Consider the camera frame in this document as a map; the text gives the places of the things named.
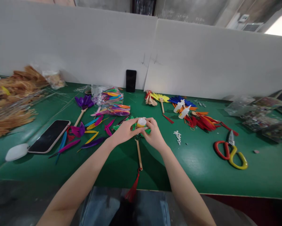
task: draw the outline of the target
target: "white mouse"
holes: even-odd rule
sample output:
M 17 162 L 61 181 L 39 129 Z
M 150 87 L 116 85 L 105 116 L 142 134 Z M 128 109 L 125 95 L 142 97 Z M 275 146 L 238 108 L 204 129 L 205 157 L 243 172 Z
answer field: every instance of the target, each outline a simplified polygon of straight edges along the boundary
M 20 159 L 21 157 L 24 157 L 28 153 L 28 148 L 29 145 L 27 143 L 19 144 L 17 146 L 10 148 L 9 151 L 7 152 L 5 160 L 7 162 L 11 162 Z

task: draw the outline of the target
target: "human arm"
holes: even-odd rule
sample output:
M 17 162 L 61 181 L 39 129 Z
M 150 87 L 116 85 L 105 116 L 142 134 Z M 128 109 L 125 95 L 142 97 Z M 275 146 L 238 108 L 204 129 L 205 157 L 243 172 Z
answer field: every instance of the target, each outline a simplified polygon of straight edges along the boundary
M 165 143 L 157 122 L 148 118 L 147 126 L 151 129 L 150 135 L 142 132 L 147 142 L 162 156 L 171 190 L 188 225 L 216 225 L 205 202 L 197 189 L 179 164 L 171 149 Z
M 138 121 L 131 119 L 122 123 L 119 129 L 75 171 L 56 193 L 37 226 L 70 225 L 78 207 L 92 189 L 99 172 L 111 151 L 134 135 L 145 130 L 138 128 L 131 131 L 131 126 Z

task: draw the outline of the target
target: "red floor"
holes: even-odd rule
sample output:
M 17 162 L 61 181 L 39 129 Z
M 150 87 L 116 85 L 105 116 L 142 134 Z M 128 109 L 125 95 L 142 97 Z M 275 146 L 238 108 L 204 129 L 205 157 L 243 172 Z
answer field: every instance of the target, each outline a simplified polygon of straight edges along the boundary
M 248 215 L 258 226 L 282 225 L 282 200 L 207 195 Z

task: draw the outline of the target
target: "jeans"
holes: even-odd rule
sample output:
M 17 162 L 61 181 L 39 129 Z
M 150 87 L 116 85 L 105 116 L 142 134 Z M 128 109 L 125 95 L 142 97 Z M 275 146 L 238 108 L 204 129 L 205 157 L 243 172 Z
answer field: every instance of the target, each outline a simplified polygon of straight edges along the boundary
M 108 226 L 129 189 L 94 187 L 84 201 L 79 226 Z M 135 217 L 139 226 L 170 226 L 164 192 L 137 191 Z

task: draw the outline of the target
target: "human hand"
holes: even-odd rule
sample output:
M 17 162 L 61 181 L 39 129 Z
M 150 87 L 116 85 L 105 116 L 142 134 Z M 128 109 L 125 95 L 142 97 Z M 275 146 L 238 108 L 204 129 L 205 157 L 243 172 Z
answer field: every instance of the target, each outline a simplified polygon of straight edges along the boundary
M 111 137 L 108 138 L 108 140 L 112 143 L 113 146 L 116 147 L 117 145 L 131 139 L 134 135 L 137 135 L 142 131 L 148 129 L 147 127 L 144 127 L 144 128 L 137 128 L 134 131 L 131 131 L 132 125 L 137 123 L 138 119 L 139 118 L 130 119 L 124 121 L 120 125 L 119 129 L 117 129 L 116 132 Z
M 145 137 L 146 141 L 161 153 L 161 151 L 168 148 L 168 145 L 162 137 L 156 120 L 154 118 L 147 118 L 146 121 L 146 125 L 151 129 L 151 132 L 149 135 L 145 131 L 142 131 L 141 133 Z

